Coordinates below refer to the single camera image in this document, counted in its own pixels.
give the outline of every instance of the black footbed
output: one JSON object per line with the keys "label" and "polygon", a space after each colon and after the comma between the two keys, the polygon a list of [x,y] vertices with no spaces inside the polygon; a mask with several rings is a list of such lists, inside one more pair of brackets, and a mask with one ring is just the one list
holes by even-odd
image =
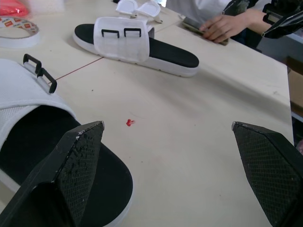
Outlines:
{"label": "black footbed", "polygon": [[[89,44],[94,44],[94,24],[77,26],[75,34],[79,39]],[[196,68],[199,65],[199,59],[191,52],[153,38],[150,38],[150,57],[187,68]]]}
{"label": "black footbed", "polygon": [[[33,168],[49,155],[63,134],[80,124],[66,111],[40,106],[11,130],[0,151],[0,169],[22,184]],[[126,165],[101,144],[93,187],[82,227],[104,226],[127,206],[133,181]]]}

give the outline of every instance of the hand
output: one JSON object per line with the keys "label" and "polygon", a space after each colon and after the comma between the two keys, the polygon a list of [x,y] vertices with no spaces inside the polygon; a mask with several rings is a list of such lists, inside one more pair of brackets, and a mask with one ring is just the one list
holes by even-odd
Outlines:
{"label": "hand", "polygon": [[245,13],[237,16],[220,15],[206,21],[200,27],[200,30],[205,31],[203,35],[205,39],[220,43],[231,36],[239,34],[249,25]]}

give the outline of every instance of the phone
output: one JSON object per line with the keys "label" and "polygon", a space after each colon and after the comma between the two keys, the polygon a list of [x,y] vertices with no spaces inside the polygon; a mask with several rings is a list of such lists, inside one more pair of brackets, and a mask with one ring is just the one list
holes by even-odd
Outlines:
{"label": "phone", "polygon": [[[192,31],[192,32],[195,32],[195,33],[198,33],[198,34],[201,34],[201,35],[204,35],[205,31],[200,31],[199,28],[201,27],[201,24],[193,19],[190,19],[188,17],[186,17],[183,21],[182,21],[182,25]],[[224,45],[226,46],[228,44],[228,39],[220,42],[221,45]]]}

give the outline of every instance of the white tape roll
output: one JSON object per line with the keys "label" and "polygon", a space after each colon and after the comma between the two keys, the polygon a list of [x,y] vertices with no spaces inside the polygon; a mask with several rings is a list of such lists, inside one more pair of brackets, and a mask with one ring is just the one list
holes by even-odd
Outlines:
{"label": "white tape roll", "polygon": [[29,32],[28,36],[10,38],[0,36],[0,47],[4,48],[27,48],[36,45],[40,41],[39,28],[34,23],[18,17],[1,17],[0,29],[3,27],[16,27]]}

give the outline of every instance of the cardboard box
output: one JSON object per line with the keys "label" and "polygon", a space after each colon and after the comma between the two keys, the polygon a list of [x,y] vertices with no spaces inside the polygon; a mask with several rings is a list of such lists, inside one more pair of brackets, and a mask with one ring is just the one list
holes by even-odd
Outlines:
{"label": "cardboard box", "polygon": [[291,109],[303,117],[303,62],[287,57],[284,62],[288,67],[288,85]]}
{"label": "cardboard box", "polygon": [[303,108],[303,75],[290,70],[288,73],[290,101]]}

